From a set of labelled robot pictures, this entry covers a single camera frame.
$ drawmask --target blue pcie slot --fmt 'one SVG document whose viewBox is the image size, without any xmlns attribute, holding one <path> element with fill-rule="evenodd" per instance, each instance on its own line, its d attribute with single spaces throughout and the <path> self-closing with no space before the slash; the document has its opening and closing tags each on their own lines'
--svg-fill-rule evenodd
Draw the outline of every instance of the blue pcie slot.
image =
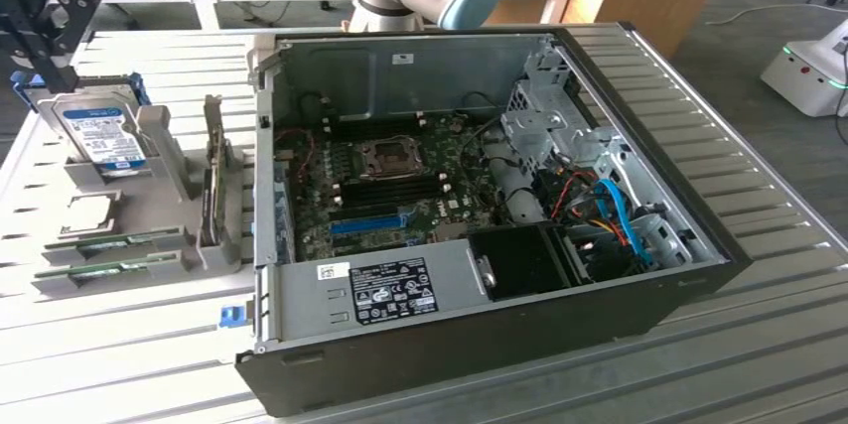
<svg viewBox="0 0 848 424">
<path fill-rule="evenodd" d="M 330 225 L 330 233 L 339 235 L 343 233 L 374 232 L 386 228 L 404 228 L 408 218 L 408 214 L 402 214 L 391 217 L 366 218 L 363 220 L 332 223 Z"/>
</svg>

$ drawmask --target aluminum surface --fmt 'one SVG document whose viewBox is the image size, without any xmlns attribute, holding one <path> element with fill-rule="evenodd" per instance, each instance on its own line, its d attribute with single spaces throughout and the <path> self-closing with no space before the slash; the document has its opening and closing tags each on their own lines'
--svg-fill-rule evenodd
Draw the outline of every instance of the aluminum surface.
<svg viewBox="0 0 848 424">
<path fill-rule="evenodd" d="M 644 337 L 288 422 L 844 419 L 842 239 L 639 37 L 616 25 L 570 31 L 756 263 Z M 108 71 L 110 59 L 132 59 L 151 99 L 171 106 L 184 150 L 206 147 L 203 96 L 216 89 L 228 137 L 250 148 L 256 106 L 247 44 L 240 35 L 104 33 L 78 62 L 91 74 Z M 50 130 L 36 127 L 19 143 L 27 146 L 16 144 L 14 174 L 7 168 L 0 173 L 10 178 L 0 191 L 0 422 L 268 422 L 235 369 L 218 361 L 243 347 L 215 323 L 220 306 L 252 293 L 251 273 L 63 301 L 40 301 L 28 291 L 32 265 L 19 255 L 38 240 L 20 234 L 38 229 L 54 188 L 67 180 L 50 164 L 63 157 Z M 247 215 L 246 230 L 250 220 Z"/>
</svg>

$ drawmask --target white label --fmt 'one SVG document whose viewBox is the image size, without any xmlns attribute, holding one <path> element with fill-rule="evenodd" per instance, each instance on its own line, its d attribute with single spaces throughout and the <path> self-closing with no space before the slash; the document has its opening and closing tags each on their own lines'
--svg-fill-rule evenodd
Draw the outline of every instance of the white label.
<svg viewBox="0 0 848 424">
<path fill-rule="evenodd" d="M 415 54 L 395 54 L 392 55 L 394 65 L 412 65 L 415 64 Z"/>
<path fill-rule="evenodd" d="M 350 274 L 350 262 L 328 263 L 318 266 L 318 280 L 343 278 Z"/>
<path fill-rule="evenodd" d="M 123 130 L 119 108 L 72 109 L 63 116 L 95 164 L 114 171 L 144 164 L 138 140 Z"/>
</svg>

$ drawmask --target barcode sticker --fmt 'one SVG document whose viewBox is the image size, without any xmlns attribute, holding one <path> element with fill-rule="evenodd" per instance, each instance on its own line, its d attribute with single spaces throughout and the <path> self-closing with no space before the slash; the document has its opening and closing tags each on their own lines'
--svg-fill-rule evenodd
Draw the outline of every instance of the barcode sticker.
<svg viewBox="0 0 848 424">
<path fill-rule="evenodd" d="M 318 266 L 318 280 L 343 278 L 350 274 L 350 262 L 327 263 Z"/>
</svg>

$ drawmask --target blue latch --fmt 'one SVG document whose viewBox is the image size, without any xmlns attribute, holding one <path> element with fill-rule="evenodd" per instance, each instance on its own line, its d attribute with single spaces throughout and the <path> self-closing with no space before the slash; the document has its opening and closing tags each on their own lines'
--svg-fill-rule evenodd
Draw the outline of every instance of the blue latch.
<svg viewBox="0 0 848 424">
<path fill-rule="evenodd" d="M 219 328 L 238 328 L 248 325 L 248 307 L 223 307 Z"/>
</svg>

